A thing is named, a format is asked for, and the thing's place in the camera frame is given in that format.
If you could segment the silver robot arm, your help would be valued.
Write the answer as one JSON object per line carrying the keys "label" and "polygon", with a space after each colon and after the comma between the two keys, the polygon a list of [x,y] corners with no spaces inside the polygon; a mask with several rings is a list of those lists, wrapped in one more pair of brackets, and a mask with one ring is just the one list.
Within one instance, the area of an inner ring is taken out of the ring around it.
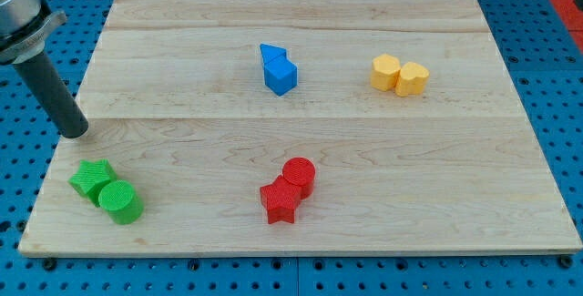
{"label": "silver robot arm", "polygon": [[40,54],[45,41],[66,22],[63,10],[46,0],[1,0],[1,65],[20,64]]}

